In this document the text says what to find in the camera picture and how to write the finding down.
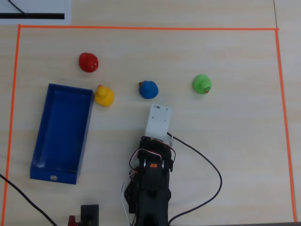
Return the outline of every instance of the green rubber duck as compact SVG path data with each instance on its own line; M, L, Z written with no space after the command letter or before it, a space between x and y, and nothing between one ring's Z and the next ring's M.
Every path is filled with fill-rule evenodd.
M198 75L193 81L193 88L199 94L208 93L211 89L211 86L211 80L205 74Z

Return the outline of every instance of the blue rubber duck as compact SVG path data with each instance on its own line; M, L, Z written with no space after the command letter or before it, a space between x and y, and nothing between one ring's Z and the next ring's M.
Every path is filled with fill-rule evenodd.
M152 99L159 93L158 86L153 81L140 82L139 86L139 93L144 99Z

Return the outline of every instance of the red rubber duck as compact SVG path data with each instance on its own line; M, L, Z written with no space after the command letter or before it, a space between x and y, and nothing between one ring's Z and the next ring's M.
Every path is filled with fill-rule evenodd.
M98 68L98 59L92 53L82 53L79 56L79 66L85 72L94 72Z

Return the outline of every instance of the light wood surface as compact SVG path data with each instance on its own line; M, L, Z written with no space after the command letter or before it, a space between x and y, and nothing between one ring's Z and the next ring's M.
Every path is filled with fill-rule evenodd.
M73 0L73 25L275 27L272 0Z
M292 152L293 178L298 220L301 217L301 105L300 105L300 57L301 15L298 9L301 2L297 0L277 0L277 23L280 27L279 44L281 50L282 71L284 74L285 99Z
M274 18L270 0L72 1L73 25L274 27ZM4 173L16 26L1 29L1 79L5 82L0 92L0 161ZM97 72L86 74L79 69L81 52L99 57ZM205 97L191 89L199 73L213 81ZM156 99L139 96L137 83L142 80L158 83ZM75 186L29 179L50 82L90 89L103 84L116 94L112 107L94 105ZM174 225L293 220L273 31L22 29L9 178L59 225L66 225L70 214L79 214L80 205L94 203L100 205L100 225L127 225L120 189L153 102L173 107L170 132L199 149L223 176L218 198ZM207 162L179 143L174 147L177 161L170 181L170 217L210 198L219 184ZM20 224L49 225L9 187L5 225Z
M0 171L2 175L5 175L8 150L8 130L16 34L16 26L0 26ZM0 184L0 210L2 210L4 184Z

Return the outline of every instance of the yellow rubber duck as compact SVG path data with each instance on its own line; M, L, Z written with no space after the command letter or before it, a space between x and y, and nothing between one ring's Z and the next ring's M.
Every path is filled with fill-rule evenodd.
M105 86L99 85L95 93L95 101L103 107L108 107L114 101L114 92Z

